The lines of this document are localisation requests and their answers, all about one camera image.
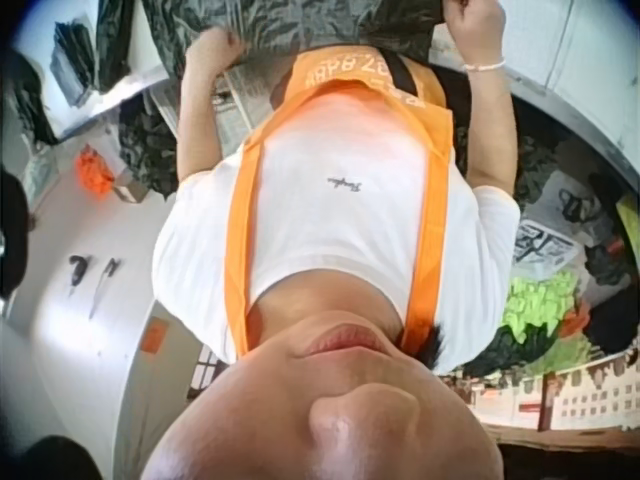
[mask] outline small logo on shirt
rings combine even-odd
[[[338,179],[338,178],[327,178],[327,182],[333,183],[333,188],[348,187],[348,188],[351,189],[352,192],[355,192],[355,193],[358,193],[360,191],[360,185],[362,185],[362,183],[347,182],[347,180],[344,177],[342,177],[340,179]]]

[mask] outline lips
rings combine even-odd
[[[308,357],[357,347],[389,355],[384,343],[373,330],[361,325],[347,324],[332,328],[315,339],[305,350],[304,356]]]

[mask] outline apron strap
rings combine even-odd
[[[400,58],[400,55],[396,52],[392,52],[391,50],[387,50],[386,48],[378,48],[378,51],[387,63],[391,79],[393,80],[393,85],[398,90],[402,90],[409,95],[417,97],[418,87],[416,86],[416,81],[413,79],[413,75],[411,75],[409,68],[402,61],[402,58]]]

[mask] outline orange strap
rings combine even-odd
[[[253,212],[264,140],[310,99],[354,83],[378,92],[428,151],[420,236],[400,348],[415,356],[427,340],[440,288],[453,120],[433,72],[410,60],[405,63],[414,77],[418,97],[393,86],[387,65],[376,49],[333,47],[300,55],[284,103],[245,143],[229,212],[224,278],[225,307],[238,357],[249,351],[246,319],[255,230]]]

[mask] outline bracelet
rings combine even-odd
[[[506,60],[502,60],[500,63],[494,63],[493,65],[463,65],[467,72],[489,72],[491,70],[497,70],[504,67],[507,64]]]

